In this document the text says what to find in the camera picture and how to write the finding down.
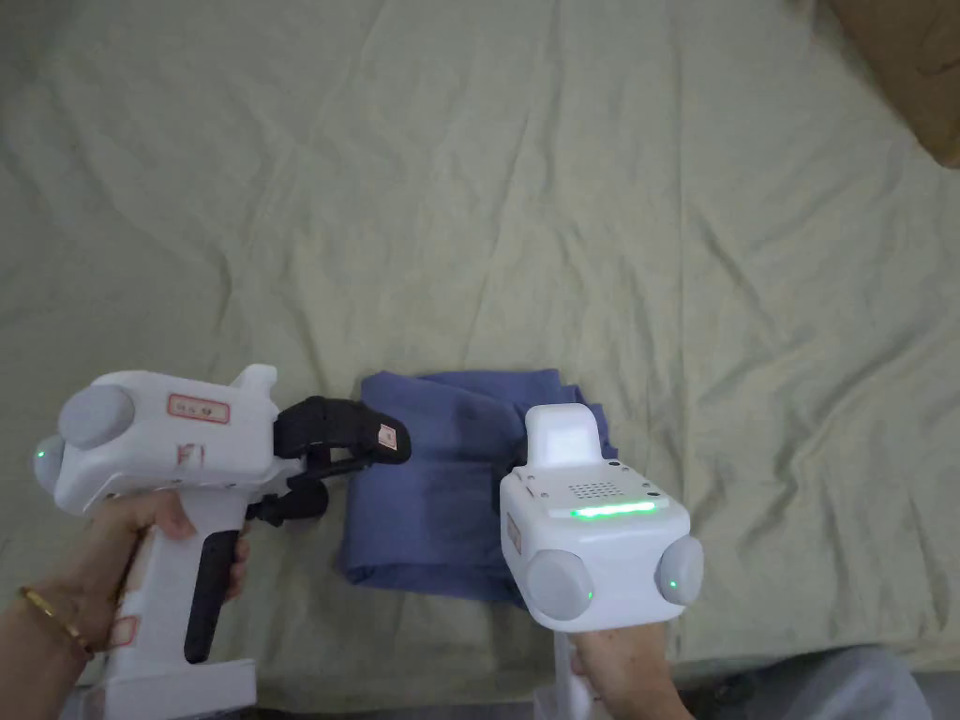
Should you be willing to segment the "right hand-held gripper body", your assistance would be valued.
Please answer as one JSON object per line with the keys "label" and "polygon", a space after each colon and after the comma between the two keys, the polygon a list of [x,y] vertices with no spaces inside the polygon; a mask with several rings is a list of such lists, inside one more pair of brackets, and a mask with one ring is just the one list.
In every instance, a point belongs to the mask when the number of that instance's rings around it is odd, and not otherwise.
{"label": "right hand-held gripper body", "polygon": [[703,548],[679,501],[603,456],[587,406],[535,406],[525,426],[525,452],[499,484],[499,517],[522,601],[553,634],[555,679],[534,692],[534,715],[605,719],[571,669],[571,637],[673,621],[698,598]]}

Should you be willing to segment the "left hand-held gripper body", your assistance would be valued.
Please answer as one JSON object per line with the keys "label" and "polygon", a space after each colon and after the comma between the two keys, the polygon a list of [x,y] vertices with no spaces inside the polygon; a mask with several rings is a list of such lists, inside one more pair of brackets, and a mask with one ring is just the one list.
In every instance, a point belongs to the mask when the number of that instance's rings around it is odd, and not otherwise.
{"label": "left hand-held gripper body", "polygon": [[71,397],[37,446],[37,479],[62,510],[86,516],[111,498],[172,490],[195,528],[142,542],[81,719],[209,719],[256,702],[251,659],[209,653],[248,507],[298,467],[274,454],[277,378],[264,364],[230,384],[110,373]]}

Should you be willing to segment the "person's left hand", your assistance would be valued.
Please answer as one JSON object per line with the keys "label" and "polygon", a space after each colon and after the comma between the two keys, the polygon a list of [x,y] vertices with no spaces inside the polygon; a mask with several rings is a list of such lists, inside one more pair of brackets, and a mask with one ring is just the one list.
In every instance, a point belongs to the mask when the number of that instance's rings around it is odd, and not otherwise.
{"label": "person's left hand", "polygon": [[35,654],[48,663],[55,650],[82,661],[104,650],[128,569],[151,531],[174,542],[197,535],[178,496],[169,490],[102,504],[63,566],[27,584],[4,611],[3,651]]}

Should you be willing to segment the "person's right hand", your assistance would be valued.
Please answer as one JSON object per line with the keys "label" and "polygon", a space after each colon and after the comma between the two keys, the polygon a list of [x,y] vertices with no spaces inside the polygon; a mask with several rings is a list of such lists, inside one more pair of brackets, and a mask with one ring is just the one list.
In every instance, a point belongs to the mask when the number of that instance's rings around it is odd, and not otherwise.
{"label": "person's right hand", "polygon": [[614,719],[691,719],[670,674],[661,623],[571,636],[571,669]]}

